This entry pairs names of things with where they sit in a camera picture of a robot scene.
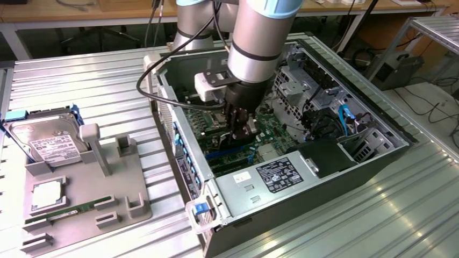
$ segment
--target metal slotted tabletop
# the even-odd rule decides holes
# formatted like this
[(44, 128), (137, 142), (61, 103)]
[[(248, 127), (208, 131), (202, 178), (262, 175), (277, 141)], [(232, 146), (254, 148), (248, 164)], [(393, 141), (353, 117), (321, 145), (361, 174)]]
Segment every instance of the metal slotted tabletop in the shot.
[[(218, 257), (457, 257), (457, 155), (315, 37), (295, 37), (305, 40), (419, 143), (365, 185)], [(78, 55), (17, 62), (14, 71), (0, 70), (0, 83), (5, 84), (2, 110), (8, 101), (9, 109), (30, 110), (73, 102), (85, 122), (98, 123), (102, 143), (121, 134), (138, 142), (152, 218), (44, 257), (202, 256), (148, 102), (134, 91), (145, 54), (133, 50)], [(21, 257), (17, 246), (25, 171), (14, 162), (22, 162), (24, 155), (6, 139), (2, 146), (0, 257)]]
[(417, 17), (411, 26), (459, 54), (459, 17)]
[[(142, 49), (24, 61), (1, 75), (6, 77), (2, 104), (9, 110), (33, 111), (74, 103), (85, 124), (97, 123), (100, 126), (101, 144), (125, 134), (137, 141), (152, 218), (66, 246), (44, 257), (60, 254), (72, 257), (92, 257), (94, 254), (98, 257), (121, 254), (136, 257), (149, 254), (157, 257), (201, 257), (201, 247), (190, 231), (148, 100), (134, 90), (145, 55)], [(22, 231), (24, 154), (6, 138), (2, 145), (0, 257), (21, 257), (25, 255), (17, 247)]]

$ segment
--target wooden table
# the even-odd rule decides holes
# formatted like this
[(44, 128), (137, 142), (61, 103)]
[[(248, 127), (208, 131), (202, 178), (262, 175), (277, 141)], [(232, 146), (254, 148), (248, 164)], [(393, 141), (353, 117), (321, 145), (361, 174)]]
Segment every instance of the wooden table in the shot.
[[(440, 15), (449, 6), (448, 0), (433, 0), (436, 4), (436, 12)], [(356, 4), (349, 12), (356, 15), (349, 30), (341, 41), (339, 51), (343, 49), (348, 39), (361, 21), (363, 14), (368, 8), (371, 0), (364, 4)], [(312, 0), (305, 0), (297, 16), (336, 16), (345, 15), (349, 11), (348, 5), (331, 4), (324, 2), (321, 5)], [(18, 60), (30, 59), (26, 47), (17, 35), (17, 30), (29, 30), (40, 28), (64, 28), (64, 27), (90, 27), (90, 26), (112, 26), (145, 24), (150, 10), (129, 10), (102, 12), (97, 5), (86, 6), (88, 11), (80, 11), (76, 8), (61, 6), (54, 0), (29, 0), (25, 5), (5, 5), (1, 11), (0, 32), (8, 42), (8, 45)], [(391, 0), (379, 0), (372, 13), (397, 13), (397, 12), (425, 12), (423, 5), (400, 6)], [(177, 20), (176, 0), (165, 0), (164, 17), (161, 22), (170, 23)]]

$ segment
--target table leg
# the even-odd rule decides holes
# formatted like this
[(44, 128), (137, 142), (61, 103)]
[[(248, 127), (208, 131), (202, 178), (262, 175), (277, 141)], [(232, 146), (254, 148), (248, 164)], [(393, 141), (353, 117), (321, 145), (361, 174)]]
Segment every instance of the table leg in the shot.
[(352, 21), (352, 24), (349, 26), (349, 30), (345, 32), (345, 34), (343, 35), (343, 41), (339, 45), (339, 48), (337, 48), (337, 51), (336, 53), (341, 52), (345, 45), (347, 45), (347, 42), (349, 41), (351, 39), (351, 36), (353, 34), (353, 31), (356, 30), (357, 26), (359, 26), (359, 23), (361, 21), (361, 18), (364, 17), (364, 14), (360, 14), (360, 15), (356, 15), (353, 21)]
[(0, 23), (0, 32), (8, 42), (9, 48), (12, 49), (17, 60), (28, 60), (32, 58), (29, 51), (26, 50), (25, 44), (20, 36), (17, 35), (17, 29), (12, 23)]

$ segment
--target hard drive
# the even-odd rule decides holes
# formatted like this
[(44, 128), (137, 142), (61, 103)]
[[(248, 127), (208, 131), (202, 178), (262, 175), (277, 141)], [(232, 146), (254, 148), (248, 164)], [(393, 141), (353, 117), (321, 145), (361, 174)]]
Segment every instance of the hard drive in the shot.
[(33, 111), (12, 111), (5, 114), (2, 130), (13, 139), (29, 162), (44, 161), (50, 167), (81, 160), (80, 153), (89, 150), (78, 137), (82, 120), (78, 108)]

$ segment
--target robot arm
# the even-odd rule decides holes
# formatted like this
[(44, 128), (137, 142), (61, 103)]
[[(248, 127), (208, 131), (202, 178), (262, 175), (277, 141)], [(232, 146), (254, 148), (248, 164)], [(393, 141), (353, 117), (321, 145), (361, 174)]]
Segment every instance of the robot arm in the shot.
[[(222, 3), (217, 22), (225, 31), (232, 29), (233, 40), (226, 70), (206, 71), (194, 77), (194, 87), (202, 101), (224, 89), (226, 125), (232, 131), (229, 141), (240, 144), (252, 141), (256, 134), (254, 110), (262, 101), (270, 77), (287, 39), (295, 14), (303, 0), (238, 0), (238, 7)], [(185, 42), (212, 15), (213, 1), (177, 0), (178, 23), (173, 46)], [(212, 47), (209, 25), (204, 34), (186, 50)]]

